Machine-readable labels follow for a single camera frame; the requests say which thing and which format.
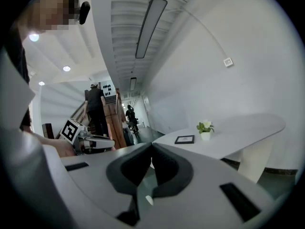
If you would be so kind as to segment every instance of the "person's hand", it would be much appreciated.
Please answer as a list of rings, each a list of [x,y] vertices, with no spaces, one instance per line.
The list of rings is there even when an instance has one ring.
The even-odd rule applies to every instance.
[[[54,140],[52,145],[56,148],[59,157],[70,157],[75,156],[75,152],[73,150],[72,145],[63,139]]]

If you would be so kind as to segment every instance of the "fluorescent light fixture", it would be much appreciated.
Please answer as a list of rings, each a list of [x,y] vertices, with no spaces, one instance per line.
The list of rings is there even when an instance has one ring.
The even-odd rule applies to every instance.
[[[137,43],[136,59],[144,58],[154,29],[167,5],[166,0],[150,0]]]
[[[37,42],[39,39],[39,35],[38,34],[31,34],[29,35],[29,38],[32,42]]]
[[[71,68],[70,68],[69,66],[67,66],[67,65],[66,65],[65,67],[63,67],[63,70],[64,70],[64,71],[70,71],[70,69],[71,69]]]
[[[136,77],[130,78],[130,88],[129,88],[130,91],[134,90],[136,83],[137,83],[137,78]]]

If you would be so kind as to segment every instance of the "person's arm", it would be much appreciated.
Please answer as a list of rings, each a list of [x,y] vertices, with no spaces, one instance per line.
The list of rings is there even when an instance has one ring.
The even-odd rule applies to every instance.
[[[59,157],[69,157],[69,156],[75,156],[74,150],[72,145],[64,140],[64,139],[48,139],[45,137],[42,137],[36,133],[33,133],[29,126],[22,126],[23,131],[28,132],[32,134],[33,136],[37,137],[38,140],[43,145],[51,145],[54,148],[56,148],[56,151],[59,155]]]
[[[106,100],[105,100],[105,96],[104,96],[104,91],[102,89],[100,89],[100,90],[101,90],[101,101],[103,103],[103,106],[105,106],[106,105]]]
[[[85,118],[88,110],[88,101],[85,101],[85,108],[84,108],[84,113],[82,114],[82,117]]]
[[[130,118],[129,118],[129,110],[126,111],[126,115],[127,116],[127,119],[128,119],[128,122],[130,122]]]

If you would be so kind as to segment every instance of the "curved white counter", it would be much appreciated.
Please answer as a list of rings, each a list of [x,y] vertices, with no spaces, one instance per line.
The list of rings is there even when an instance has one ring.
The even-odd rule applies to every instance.
[[[257,182],[270,156],[273,138],[285,121],[274,114],[252,114],[213,122],[215,133],[203,141],[196,129],[188,128],[164,135],[154,143],[171,145],[194,153],[221,159],[243,151],[238,172]],[[178,136],[195,135],[194,144],[175,144]]]

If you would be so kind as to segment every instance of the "small sign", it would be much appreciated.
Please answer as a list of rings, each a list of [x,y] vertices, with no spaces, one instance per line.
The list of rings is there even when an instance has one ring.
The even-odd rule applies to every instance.
[[[224,60],[224,64],[225,64],[226,67],[230,67],[230,66],[233,65],[233,61],[232,61],[231,58],[227,58],[227,59]]]
[[[177,137],[175,144],[193,144],[195,135],[184,135]]]

